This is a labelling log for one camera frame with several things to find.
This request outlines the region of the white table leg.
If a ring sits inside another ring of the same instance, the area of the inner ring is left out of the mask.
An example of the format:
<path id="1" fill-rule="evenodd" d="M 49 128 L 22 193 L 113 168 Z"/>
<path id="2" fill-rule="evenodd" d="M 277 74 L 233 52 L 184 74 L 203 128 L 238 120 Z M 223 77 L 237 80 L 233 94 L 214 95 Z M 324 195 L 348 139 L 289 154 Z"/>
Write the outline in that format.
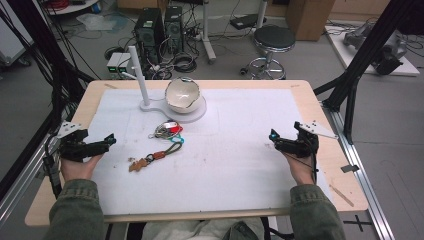
<path id="1" fill-rule="evenodd" d="M 201 33 L 201 40 L 205 49 L 205 52 L 207 54 L 208 63 L 210 65 L 214 64 L 216 61 L 216 54 L 212 47 L 211 41 L 209 39 L 209 0 L 202 0 L 202 23 L 203 23 L 203 30 Z"/>

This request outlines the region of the white platform board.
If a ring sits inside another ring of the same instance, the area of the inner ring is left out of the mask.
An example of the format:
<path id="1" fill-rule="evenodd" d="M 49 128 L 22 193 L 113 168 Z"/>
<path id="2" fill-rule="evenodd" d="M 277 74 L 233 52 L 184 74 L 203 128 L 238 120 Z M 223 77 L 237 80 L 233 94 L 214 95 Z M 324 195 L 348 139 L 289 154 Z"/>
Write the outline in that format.
<path id="1" fill-rule="evenodd" d="M 356 55 L 357 50 L 353 46 L 346 46 L 343 43 L 345 32 L 341 27 L 326 26 L 325 30 L 342 65 L 347 68 Z M 420 74 L 418 69 L 406 57 L 401 57 L 400 62 L 401 65 L 390 73 L 391 76 L 418 76 Z"/>

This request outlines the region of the green lanyard keychain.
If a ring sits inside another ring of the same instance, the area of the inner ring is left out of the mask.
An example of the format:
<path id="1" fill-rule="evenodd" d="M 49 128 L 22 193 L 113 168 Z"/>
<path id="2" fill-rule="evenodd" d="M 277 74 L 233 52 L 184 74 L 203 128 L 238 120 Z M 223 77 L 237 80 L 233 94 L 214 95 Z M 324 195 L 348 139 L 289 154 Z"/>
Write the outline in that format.
<path id="1" fill-rule="evenodd" d="M 183 144 L 181 142 L 173 143 L 168 149 L 164 151 L 158 151 L 146 155 L 144 158 L 134 160 L 131 162 L 128 171 L 129 172 L 139 172 L 142 168 L 149 166 L 151 163 L 163 159 L 168 155 L 171 155 L 182 148 Z"/>

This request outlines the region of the black round stool chrome base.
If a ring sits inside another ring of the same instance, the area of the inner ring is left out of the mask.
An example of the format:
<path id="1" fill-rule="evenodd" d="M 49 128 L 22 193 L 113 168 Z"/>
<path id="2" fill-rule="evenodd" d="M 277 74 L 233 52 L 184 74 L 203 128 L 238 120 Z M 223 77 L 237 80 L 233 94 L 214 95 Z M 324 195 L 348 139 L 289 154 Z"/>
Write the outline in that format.
<path id="1" fill-rule="evenodd" d="M 273 55 L 285 53 L 294 48 L 296 39 L 293 32 L 288 28 L 266 25 L 255 31 L 253 42 L 264 56 L 250 61 L 240 69 L 239 73 L 250 74 L 252 79 L 285 80 L 285 68 L 273 58 Z"/>

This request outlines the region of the person's left hand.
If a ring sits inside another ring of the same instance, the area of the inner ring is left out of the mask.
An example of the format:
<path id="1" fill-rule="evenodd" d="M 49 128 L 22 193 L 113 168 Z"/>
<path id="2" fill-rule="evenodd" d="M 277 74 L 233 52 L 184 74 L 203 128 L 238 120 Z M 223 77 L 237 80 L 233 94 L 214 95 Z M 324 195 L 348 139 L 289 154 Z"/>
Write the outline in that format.
<path id="1" fill-rule="evenodd" d="M 102 159 L 102 155 L 91 157 L 87 162 L 75 162 L 61 159 L 61 172 L 65 181 L 90 180 L 97 163 Z"/>

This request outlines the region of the clear plastic sheet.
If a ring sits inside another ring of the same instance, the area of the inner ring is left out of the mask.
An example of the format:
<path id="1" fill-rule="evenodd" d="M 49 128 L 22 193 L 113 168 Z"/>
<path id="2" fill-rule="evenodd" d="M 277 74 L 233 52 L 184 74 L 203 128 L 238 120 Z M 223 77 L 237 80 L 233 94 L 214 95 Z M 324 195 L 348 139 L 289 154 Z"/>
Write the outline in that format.
<path id="1" fill-rule="evenodd" d="M 93 13 L 80 15 L 76 20 L 82 23 L 87 31 L 111 31 L 117 32 L 123 29 L 128 19 L 118 14 L 107 14 L 105 16 Z"/>

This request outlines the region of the grey robot device on platform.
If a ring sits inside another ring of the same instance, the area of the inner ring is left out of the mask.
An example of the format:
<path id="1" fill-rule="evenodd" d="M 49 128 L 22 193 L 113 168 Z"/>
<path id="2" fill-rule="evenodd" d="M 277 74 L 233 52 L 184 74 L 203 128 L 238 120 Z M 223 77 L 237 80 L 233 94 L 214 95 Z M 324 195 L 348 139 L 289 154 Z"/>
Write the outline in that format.
<path id="1" fill-rule="evenodd" d="M 352 32 L 345 34 L 343 44 L 345 46 L 352 45 L 358 50 L 368 35 L 371 33 L 375 22 L 367 21 L 362 26 Z M 407 52 L 406 42 L 400 39 L 395 32 L 393 32 L 383 47 L 378 51 L 377 57 L 373 60 L 371 65 L 380 75 L 389 75 L 397 67 L 402 65 L 400 58 Z"/>

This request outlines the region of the round white table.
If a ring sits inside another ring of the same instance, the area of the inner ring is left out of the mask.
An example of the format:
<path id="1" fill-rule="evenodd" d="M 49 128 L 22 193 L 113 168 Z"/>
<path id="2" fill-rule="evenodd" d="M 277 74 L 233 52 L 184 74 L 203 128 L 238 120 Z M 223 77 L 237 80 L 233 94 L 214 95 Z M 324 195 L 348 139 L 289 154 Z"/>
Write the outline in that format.
<path id="1" fill-rule="evenodd" d="M 52 15 L 62 15 L 89 9 L 99 3 L 100 0 L 43 0 L 41 6 Z"/>

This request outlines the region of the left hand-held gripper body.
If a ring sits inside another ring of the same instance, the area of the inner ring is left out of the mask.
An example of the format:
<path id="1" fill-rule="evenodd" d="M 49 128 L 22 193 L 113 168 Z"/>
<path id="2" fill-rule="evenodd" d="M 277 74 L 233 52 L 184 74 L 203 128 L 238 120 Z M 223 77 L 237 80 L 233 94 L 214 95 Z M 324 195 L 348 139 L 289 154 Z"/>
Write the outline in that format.
<path id="1" fill-rule="evenodd" d="M 82 162 L 84 158 L 101 155 L 105 152 L 105 141 L 86 143 L 88 130 L 82 129 L 80 124 L 64 121 L 57 133 L 60 140 L 59 155 L 61 158 Z"/>

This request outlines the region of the white bowl with silver rim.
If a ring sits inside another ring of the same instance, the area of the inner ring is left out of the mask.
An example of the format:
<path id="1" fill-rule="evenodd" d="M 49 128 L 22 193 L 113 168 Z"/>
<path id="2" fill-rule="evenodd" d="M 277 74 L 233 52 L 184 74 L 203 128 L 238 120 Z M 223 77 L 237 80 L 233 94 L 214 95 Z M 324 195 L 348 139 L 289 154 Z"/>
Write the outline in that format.
<path id="1" fill-rule="evenodd" d="M 165 90 L 167 105 L 177 113 L 191 113 L 201 105 L 199 85 L 191 78 L 180 77 L 170 81 Z"/>

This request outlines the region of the black metal frame stand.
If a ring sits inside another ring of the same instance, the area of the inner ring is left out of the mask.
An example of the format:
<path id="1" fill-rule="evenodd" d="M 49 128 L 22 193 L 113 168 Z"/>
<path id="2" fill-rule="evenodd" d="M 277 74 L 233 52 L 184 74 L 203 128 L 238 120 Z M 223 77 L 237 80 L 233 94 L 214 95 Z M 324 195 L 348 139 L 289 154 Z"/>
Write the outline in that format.
<path id="1" fill-rule="evenodd" d="M 339 77 L 313 90 L 315 95 L 320 95 L 333 89 L 330 96 L 323 101 L 324 106 L 333 112 L 338 112 L 341 104 L 347 100 L 342 133 L 350 145 L 353 144 L 352 125 L 359 80 L 417 1 L 390 0 L 347 69 Z"/>

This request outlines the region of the flat black box on floor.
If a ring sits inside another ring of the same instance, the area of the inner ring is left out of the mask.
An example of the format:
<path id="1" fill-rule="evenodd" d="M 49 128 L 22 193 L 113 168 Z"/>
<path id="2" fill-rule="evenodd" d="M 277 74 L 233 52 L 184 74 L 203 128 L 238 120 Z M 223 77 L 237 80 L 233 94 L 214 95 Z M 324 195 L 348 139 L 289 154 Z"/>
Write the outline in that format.
<path id="1" fill-rule="evenodd" d="M 253 28 L 257 26 L 258 15 L 248 14 L 242 17 L 234 17 L 230 20 L 230 24 L 237 30 L 245 28 Z"/>

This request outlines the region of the aluminium rail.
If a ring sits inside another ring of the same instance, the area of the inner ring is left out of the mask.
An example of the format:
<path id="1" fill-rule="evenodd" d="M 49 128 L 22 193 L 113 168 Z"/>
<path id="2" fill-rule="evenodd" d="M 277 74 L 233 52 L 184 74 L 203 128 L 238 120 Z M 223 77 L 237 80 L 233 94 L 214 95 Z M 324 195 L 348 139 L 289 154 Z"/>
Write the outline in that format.
<path id="1" fill-rule="evenodd" d="M 11 187 L 0 201 L 0 229 L 5 225 L 13 210 L 29 188 L 31 182 L 38 176 L 44 178 L 43 158 L 45 157 L 45 146 L 50 146 L 50 135 L 47 134 L 37 145 L 29 157 L 28 162 L 19 172 Z"/>
<path id="2" fill-rule="evenodd" d="M 362 164 L 360 156 L 354 144 L 349 142 L 349 138 L 343 131 L 344 120 L 342 115 L 338 111 L 333 111 L 330 110 L 328 107 L 325 107 L 324 104 L 321 104 L 321 107 L 324 113 L 326 114 L 330 124 L 333 126 L 333 129 L 339 136 L 339 143 L 341 144 L 341 148 L 347 157 L 347 161 L 351 166 L 358 167 L 358 170 L 355 170 L 353 174 L 356 177 L 359 186 L 361 187 L 362 192 L 364 193 L 367 199 L 367 212 L 371 218 L 372 226 L 376 231 L 378 239 L 395 240 L 391 227 L 374 192 L 374 189 Z"/>

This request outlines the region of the white table mat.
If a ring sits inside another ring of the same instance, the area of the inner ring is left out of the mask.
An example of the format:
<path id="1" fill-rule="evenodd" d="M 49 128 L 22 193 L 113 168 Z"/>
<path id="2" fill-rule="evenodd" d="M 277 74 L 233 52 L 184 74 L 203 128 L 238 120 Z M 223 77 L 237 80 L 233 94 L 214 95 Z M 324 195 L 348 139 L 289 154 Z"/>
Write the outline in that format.
<path id="1" fill-rule="evenodd" d="M 140 171 L 132 159 L 165 150 L 153 132 L 166 118 L 144 112 L 136 90 L 107 90 L 87 140 L 113 134 L 116 143 L 97 165 L 103 212 L 110 216 L 284 209 L 295 182 L 272 130 L 294 139 L 301 116 L 288 89 L 206 89 L 205 115 L 183 126 L 183 146 Z"/>

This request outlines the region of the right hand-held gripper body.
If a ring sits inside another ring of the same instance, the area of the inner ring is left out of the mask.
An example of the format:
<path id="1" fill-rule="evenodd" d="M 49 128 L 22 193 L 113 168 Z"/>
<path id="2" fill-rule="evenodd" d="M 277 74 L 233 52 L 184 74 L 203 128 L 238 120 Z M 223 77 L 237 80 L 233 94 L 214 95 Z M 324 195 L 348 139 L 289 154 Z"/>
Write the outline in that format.
<path id="1" fill-rule="evenodd" d="M 296 121 L 294 128 L 298 131 L 297 139 L 279 139 L 279 151 L 294 154 L 296 157 L 305 158 L 316 154 L 319 148 L 319 136 L 337 139 L 338 136 L 317 121 L 300 123 Z"/>

